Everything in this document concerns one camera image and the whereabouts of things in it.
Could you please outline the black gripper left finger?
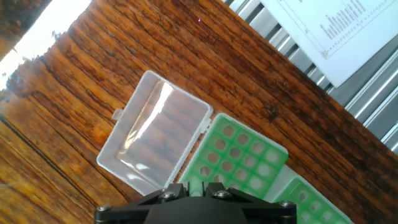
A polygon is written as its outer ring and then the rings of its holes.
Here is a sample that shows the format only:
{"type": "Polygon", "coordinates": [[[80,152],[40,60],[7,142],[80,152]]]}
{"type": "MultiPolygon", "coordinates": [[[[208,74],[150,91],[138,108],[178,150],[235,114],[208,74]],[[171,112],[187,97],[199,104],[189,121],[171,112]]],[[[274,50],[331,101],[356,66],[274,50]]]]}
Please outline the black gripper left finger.
{"type": "Polygon", "coordinates": [[[102,205],[95,210],[95,224],[144,223],[150,210],[189,196],[189,183],[170,184],[121,207],[102,205]]]}

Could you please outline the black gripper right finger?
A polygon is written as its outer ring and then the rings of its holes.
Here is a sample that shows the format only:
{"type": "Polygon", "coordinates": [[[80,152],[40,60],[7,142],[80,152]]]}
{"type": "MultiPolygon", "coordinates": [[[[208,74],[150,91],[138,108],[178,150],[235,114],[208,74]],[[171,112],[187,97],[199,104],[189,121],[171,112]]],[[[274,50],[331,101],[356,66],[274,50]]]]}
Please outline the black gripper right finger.
{"type": "Polygon", "coordinates": [[[296,224],[296,204],[288,200],[266,202],[221,182],[205,182],[205,197],[237,206],[249,223],[296,224]]]}

